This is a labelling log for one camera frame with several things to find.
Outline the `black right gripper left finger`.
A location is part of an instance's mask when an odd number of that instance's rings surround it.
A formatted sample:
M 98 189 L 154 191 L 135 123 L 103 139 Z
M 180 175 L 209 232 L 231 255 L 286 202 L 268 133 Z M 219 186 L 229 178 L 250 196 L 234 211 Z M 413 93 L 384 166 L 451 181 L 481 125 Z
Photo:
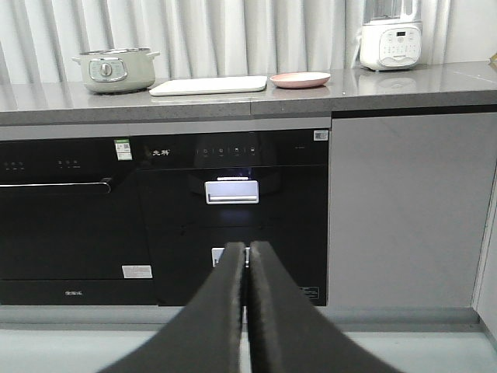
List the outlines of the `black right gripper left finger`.
M 189 303 L 103 372 L 239 372 L 245 244 L 229 242 Z

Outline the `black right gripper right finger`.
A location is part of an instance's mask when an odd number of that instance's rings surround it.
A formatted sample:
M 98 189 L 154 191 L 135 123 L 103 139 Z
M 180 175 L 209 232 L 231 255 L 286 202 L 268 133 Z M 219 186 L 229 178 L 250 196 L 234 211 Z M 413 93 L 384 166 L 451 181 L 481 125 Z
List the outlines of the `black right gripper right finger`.
M 250 245 L 248 340 L 254 372 L 394 372 L 327 320 L 268 242 Z

